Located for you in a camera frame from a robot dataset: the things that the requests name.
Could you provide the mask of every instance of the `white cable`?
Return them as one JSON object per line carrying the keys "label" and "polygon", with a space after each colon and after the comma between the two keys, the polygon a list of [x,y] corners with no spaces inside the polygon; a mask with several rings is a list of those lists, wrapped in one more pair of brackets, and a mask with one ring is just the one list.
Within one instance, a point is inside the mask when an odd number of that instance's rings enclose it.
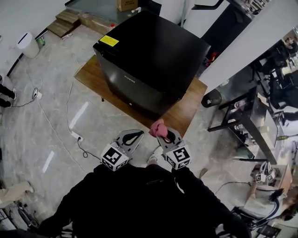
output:
{"label": "white cable", "polygon": [[[43,50],[42,53],[38,54],[38,55],[34,58],[34,60],[37,59],[40,55],[43,55],[43,53],[45,52],[45,50],[46,50],[49,46],[51,46],[51,45],[55,45],[55,44],[50,44],[50,45],[48,45],[48,46]],[[71,131],[69,130],[69,127],[68,127],[68,121],[67,121],[67,112],[68,112],[68,105],[67,105],[67,103],[68,103],[68,100],[69,100],[69,97],[70,97],[70,94],[71,94],[71,90],[72,90],[72,87],[73,87],[73,84],[74,84],[74,77],[75,77],[76,73],[82,68],[82,66],[83,66],[84,64],[82,64],[82,65],[79,64],[78,58],[77,58],[76,55],[71,51],[70,48],[68,48],[68,47],[63,47],[63,48],[68,49],[68,50],[72,53],[72,55],[73,55],[73,56],[75,57],[75,59],[76,59],[77,64],[79,65],[79,68],[78,68],[78,69],[75,71],[75,73],[73,74],[71,87],[70,87],[70,89],[69,89],[68,99],[67,99],[67,101],[66,101],[66,123],[67,123],[67,129],[68,129],[69,133],[71,134]],[[27,75],[27,77],[28,77],[28,79],[29,79],[29,81],[30,81],[32,87],[34,88],[33,82],[32,82],[31,78],[29,77],[29,75],[28,75],[28,73],[27,73],[27,68],[29,68],[29,65],[27,65],[27,67],[25,67],[25,73],[26,73],[26,75]],[[43,80],[42,80],[42,78],[41,78],[41,77],[38,77],[38,76],[37,76],[36,78],[41,79],[41,88],[42,88],[42,86],[43,86]],[[37,102],[38,102],[38,105],[39,105],[40,109],[42,110],[43,114],[45,115],[47,121],[49,122],[49,124],[50,124],[52,130],[55,132],[57,138],[59,139],[59,141],[61,142],[62,146],[64,147],[64,149],[69,153],[71,159],[78,165],[78,167],[79,167],[81,170],[83,170],[83,171],[87,174],[87,172],[86,172],[86,171],[79,165],[79,163],[72,157],[70,151],[69,151],[69,150],[65,147],[65,145],[63,144],[62,140],[60,139],[60,137],[58,136],[56,130],[53,128],[53,126],[52,126],[50,120],[48,119],[48,117],[47,117],[45,111],[42,109],[42,107],[41,107],[41,105],[40,105],[40,103],[39,103],[39,99],[37,99]]]}
{"label": "white cable", "polygon": [[49,122],[51,128],[52,128],[53,131],[55,132],[57,138],[59,139],[59,141],[60,141],[61,144],[63,145],[64,149],[69,153],[70,157],[71,157],[71,158],[73,159],[73,161],[79,166],[79,168],[82,169],[82,170],[87,174],[87,172],[86,172],[86,171],[79,165],[79,163],[72,157],[72,155],[71,155],[71,153],[69,152],[69,150],[68,150],[68,149],[65,147],[65,145],[63,144],[63,142],[62,142],[62,140],[60,139],[60,137],[58,136],[56,130],[53,128],[53,126],[52,126],[50,120],[47,118],[47,115],[46,115],[45,111],[42,109],[42,107],[41,107],[41,105],[40,105],[40,103],[39,103],[39,99],[37,99],[37,102],[38,102],[38,105],[39,105],[39,107],[41,108],[43,114],[45,115],[47,121]]}
{"label": "white cable", "polygon": [[71,131],[70,131],[70,129],[69,129],[68,121],[67,121],[67,112],[68,112],[68,105],[67,105],[67,103],[68,103],[68,101],[69,101],[69,97],[70,97],[70,94],[71,94],[71,90],[72,90],[73,85],[74,85],[74,77],[75,77],[76,73],[82,68],[83,65],[84,65],[84,64],[82,64],[82,65],[76,70],[76,72],[75,72],[74,75],[73,75],[72,82],[71,82],[71,86],[70,86],[70,89],[69,89],[68,98],[67,98],[67,101],[66,101],[66,113],[65,113],[65,116],[66,116],[67,129],[68,129],[68,131],[69,131],[70,134],[71,134]]}
{"label": "white cable", "polygon": [[[45,50],[46,50],[49,46],[51,46],[51,45],[53,45],[53,44],[48,45],[48,46],[43,50],[42,53],[44,53]],[[33,82],[32,82],[31,78],[29,77],[29,75],[28,75],[28,73],[27,73],[27,68],[25,68],[25,73],[26,73],[26,75],[27,75],[27,77],[28,77],[28,79],[29,79],[29,81],[30,81],[32,87],[34,88]],[[42,87],[42,86],[43,86],[43,80],[42,80],[42,78],[41,78],[41,77],[36,77],[36,78],[40,78],[40,79],[41,79],[41,87]],[[50,120],[48,119],[48,117],[47,117],[45,111],[42,109],[42,107],[41,107],[41,105],[40,105],[40,103],[39,103],[39,99],[37,99],[37,102],[38,102],[38,106],[39,106],[40,109],[42,110],[42,112],[43,112],[43,114],[45,115],[47,121],[49,122],[49,124],[50,124],[52,130],[55,132],[57,138],[58,138],[59,141],[61,142],[61,144],[62,144],[62,146],[64,147],[64,149],[69,153],[71,159],[72,159],[72,160],[79,166],[79,168],[82,169],[82,170],[87,174],[87,172],[86,172],[86,171],[79,165],[79,163],[72,157],[70,151],[69,151],[69,150],[65,147],[65,145],[63,144],[62,140],[60,139],[60,137],[58,136],[56,130],[53,128],[53,126],[52,126]]]}

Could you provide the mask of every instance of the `wooden plank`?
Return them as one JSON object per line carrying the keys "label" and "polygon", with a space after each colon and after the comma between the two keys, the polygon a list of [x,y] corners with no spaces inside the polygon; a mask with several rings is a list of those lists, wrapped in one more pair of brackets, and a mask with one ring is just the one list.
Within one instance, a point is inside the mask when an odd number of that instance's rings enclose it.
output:
{"label": "wooden plank", "polygon": [[78,27],[78,25],[74,26],[68,22],[63,21],[63,20],[56,19],[54,22],[52,22],[47,27],[47,29],[49,31],[53,32],[54,34],[56,34],[57,36],[59,36],[60,38],[62,38],[63,36],[72,32],[77,27]]}
{"label": "wooden plank", "polygon": [[[144,126],[150,128],[154,122],[124,103],[109,90],[95,55],[75,75],[75,78]],[[206,89],[207,86],[204,83],[194,78],[184,97],[162,116],[165,125],[177,130],[183,137],[201,104]]]}
{"label": "wooden plank", "polygon": [[72,25],[77,24],[80,20],[79,20],[79,13],[75,12],[75,11],[71,11],[71,10],[64,10],[63,12],[59,13],[56,18],[66,21]]}

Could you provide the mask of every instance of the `wooden table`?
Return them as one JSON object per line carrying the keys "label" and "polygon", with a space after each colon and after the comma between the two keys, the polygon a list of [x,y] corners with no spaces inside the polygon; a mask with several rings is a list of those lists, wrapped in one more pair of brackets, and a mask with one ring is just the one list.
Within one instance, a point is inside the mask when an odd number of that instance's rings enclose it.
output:
{"label": "wooden table", "polygon": [[[80,69],[75,78],[144,126],[150,128],[154,122],[124,103],[109,90],[95,55]],[[162,116],[165,125],[177,130],[183,137],[201,105],[206,89],[207,86],[204,83],[194,78],[184,97]]]}

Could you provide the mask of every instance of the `wooden step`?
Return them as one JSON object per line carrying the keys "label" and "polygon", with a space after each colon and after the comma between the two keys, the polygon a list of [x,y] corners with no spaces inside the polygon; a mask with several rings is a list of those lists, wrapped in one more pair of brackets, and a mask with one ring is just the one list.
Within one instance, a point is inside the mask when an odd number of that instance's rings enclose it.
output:
{"label": "wooden step", "polygon": [[79,13],[70,9],[65,9],[63,12],[59,13],[56,18],[66,21],[72,25],[79,25],[80,20],[79,20]]}
{"label": "wooden step", "polygon": [[69,34],[70,32],[72,32],[76,28],[77,28],[77,26],[74,26],[74,25],[72,25],[68,22],[65,22],[63,20],[60,20],[60,19],[56,19],[54,22],[52,22],[47,27],[47,29],[49,31],[53,32],[54,34],[56,34],[60,38],[62,38],[63,36]]}

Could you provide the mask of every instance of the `pink cloth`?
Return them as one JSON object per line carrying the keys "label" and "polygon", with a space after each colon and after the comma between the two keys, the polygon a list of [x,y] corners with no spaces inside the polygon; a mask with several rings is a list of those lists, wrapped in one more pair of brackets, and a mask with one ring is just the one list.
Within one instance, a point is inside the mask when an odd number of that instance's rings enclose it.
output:
{"label": "pink cloth", "polygon": [[161,136],[161,137],[167,137],[168,135],[168,129],[164,125],[163,119],[158,119],[155,123],[153,123],[150,127],[149,134],[153,137]]}

